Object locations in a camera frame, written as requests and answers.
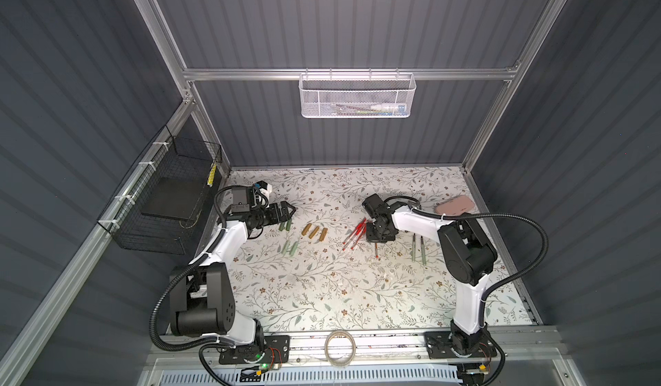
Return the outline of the light green pen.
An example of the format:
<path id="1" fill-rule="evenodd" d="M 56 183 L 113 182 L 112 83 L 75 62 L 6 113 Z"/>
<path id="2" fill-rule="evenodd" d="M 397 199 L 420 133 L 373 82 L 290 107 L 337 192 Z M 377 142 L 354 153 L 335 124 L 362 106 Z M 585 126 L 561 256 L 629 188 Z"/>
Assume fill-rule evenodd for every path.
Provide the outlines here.
<path id="1" fill-rule="evenodd" d="M 417 256 L 417 237 L 415 234 L 412 234 L 411 237 L 411 260 L 413 262 L 416 261 L 416 256 Z"/>
<path id="2" fill-rule="evenodd" d="M 427 265 L 427 258 L 426 258 L 426 247 L 424 243 L 424 238 L 420 238 L 420 255 L 421 255 L 421 262 L 423 266 Z"/>

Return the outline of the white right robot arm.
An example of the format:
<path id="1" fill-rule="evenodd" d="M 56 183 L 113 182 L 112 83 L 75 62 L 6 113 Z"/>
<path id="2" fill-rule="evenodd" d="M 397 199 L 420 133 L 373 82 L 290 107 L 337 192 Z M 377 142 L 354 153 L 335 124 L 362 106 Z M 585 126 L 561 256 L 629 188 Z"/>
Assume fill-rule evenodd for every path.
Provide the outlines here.
<path id="1" fill-rule="evenodd" d="M 480 214 L 423 212 L 406 202 L 390 204 L 377 194 L 363 200 L 363 209 L 369 216 L 366 239 L 371 243 L 389 243 L 399 232 L 408 231 L 440 245 L 445 266 L 456 282 L 452 327 L 464 335 L 480 332 L 485 327 L 482 297 L 497 260 L 497 250 L 478 222 Z"/>

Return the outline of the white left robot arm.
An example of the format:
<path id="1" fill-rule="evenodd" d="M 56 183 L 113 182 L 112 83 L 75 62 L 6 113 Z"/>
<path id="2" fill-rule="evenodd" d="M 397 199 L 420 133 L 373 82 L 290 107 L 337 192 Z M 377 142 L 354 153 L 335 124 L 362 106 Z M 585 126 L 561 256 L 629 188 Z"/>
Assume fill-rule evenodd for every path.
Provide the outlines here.
<path id="1" fill-rule="evenodd" d="M 284 225 L 296 208 L 270 200 L 272 186 L 226 186 L 213 198 L 216 214 L 209 240 L 194 258 L 200 265 L 169 293 L 170 329 L 177 336 L 215 336 L 230 346 L 257 345 L 263 335 L 259 322 L 238 312 L 229 265 L 251 233 Z"/>

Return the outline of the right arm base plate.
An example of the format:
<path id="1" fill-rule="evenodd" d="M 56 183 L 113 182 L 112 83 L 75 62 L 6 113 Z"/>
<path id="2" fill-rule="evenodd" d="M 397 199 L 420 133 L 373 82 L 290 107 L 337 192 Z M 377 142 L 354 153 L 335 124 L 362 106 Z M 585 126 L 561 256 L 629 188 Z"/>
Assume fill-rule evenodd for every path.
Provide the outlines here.
<path id="1" fill-rule="evenodd" d="M 429 358 L 495 358 L 499 352 L 485 329 L 475 334 L 456 331 L 429 331 L 423 334 Z"/>

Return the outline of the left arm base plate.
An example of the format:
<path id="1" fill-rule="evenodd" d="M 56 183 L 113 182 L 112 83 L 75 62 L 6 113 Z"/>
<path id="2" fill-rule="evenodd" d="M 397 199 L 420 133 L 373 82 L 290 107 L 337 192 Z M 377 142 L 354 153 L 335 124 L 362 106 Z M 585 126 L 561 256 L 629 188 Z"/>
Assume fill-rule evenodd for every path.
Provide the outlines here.
<path id="1" fill-rule="evenodd" d="M 284 364 L 288 362 L 291 349 L 289 335 L 266 335 L 254 344 L 222 348 L 219 363 L 221 365 L 242 364 Z"/>

